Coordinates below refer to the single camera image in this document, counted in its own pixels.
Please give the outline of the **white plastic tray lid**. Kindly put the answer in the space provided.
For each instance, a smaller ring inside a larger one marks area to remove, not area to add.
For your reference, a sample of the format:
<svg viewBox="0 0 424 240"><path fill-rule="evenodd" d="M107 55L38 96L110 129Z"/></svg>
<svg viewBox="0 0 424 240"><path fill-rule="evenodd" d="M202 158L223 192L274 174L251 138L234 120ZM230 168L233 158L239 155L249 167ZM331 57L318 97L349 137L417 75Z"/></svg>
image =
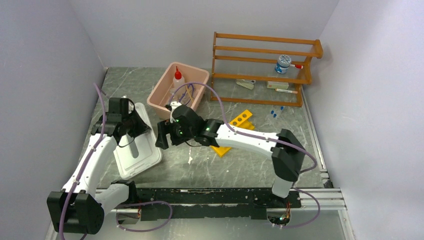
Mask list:
<svg viewBox="0 0 424 240"><path fill-rule="evenodd" d="M131 112L133 109L138 112L151 130L136 138L124 135L117 143L117 148L113 154L119 175L125 180L135 177L162 160L162 152L155 146L157 138L145 106L140 102L130 103L129 111Z"/></svg>

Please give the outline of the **tan rubber tubing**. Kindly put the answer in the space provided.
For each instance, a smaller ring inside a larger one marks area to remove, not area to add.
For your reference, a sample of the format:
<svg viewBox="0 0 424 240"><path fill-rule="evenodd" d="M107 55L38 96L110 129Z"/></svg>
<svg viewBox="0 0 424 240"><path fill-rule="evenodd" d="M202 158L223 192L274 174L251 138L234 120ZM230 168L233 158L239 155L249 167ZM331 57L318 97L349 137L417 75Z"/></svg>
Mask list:
<svg viewBox="0 0 424 240"><path fill-rule="evenodd" d="M184 97L188 98L189 101L193 101L194 100L194 93L195 93L195 87L193 84L187 84L185 86L185 92L184 92Z"/></svg>

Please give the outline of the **blue safety glasses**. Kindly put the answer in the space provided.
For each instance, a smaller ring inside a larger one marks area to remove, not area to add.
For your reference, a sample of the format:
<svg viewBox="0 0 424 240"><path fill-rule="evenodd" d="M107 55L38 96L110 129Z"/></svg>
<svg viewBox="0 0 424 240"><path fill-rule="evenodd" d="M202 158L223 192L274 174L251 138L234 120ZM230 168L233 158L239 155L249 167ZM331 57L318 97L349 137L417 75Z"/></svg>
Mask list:
<svg viewBox="0 0 424 240"><path fill-rule="evenodd" d="M195 99L195 87L193 84L188 84L185 86L183 94L178 98L178 102L184 105L189 105L193 103Z"/></svg>

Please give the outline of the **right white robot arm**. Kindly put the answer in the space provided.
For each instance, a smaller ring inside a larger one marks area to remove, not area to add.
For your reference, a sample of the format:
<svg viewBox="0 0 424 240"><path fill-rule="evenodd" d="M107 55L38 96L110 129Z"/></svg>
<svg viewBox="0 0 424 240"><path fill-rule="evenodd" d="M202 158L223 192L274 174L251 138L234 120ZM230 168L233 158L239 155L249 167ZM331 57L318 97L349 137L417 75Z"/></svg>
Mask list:
<svg viewBox="0 0 424 240"><path fill-rule="evenodd" d="M287 129L280 132L244 129L215 118L203 119L185 105L173 107L170 117L157 123L157 130L155 146L163 150L194 140L201 146L236 148L270 159L275 178L269 199L275 207L288 202L306 155L302 144Z"/></svg>

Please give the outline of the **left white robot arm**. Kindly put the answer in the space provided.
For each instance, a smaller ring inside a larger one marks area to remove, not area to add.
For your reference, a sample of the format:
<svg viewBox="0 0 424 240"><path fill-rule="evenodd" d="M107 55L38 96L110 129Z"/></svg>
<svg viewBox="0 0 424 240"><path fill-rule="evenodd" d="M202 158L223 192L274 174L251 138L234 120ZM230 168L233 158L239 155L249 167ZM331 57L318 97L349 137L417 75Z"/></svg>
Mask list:
<svg viewBox="0 0 424 240"><path fill-rule="evenodd" d="M122 204L134 207L139 200L132 178L158 164L161 151L146 107L125 97L112 97L108 107L90 130L87 149L74 173L59 191L47 197L47 207L54 230L94 235L105 216ZM97 192L102 172L110 157L118 167L119 180Z"/></svg>

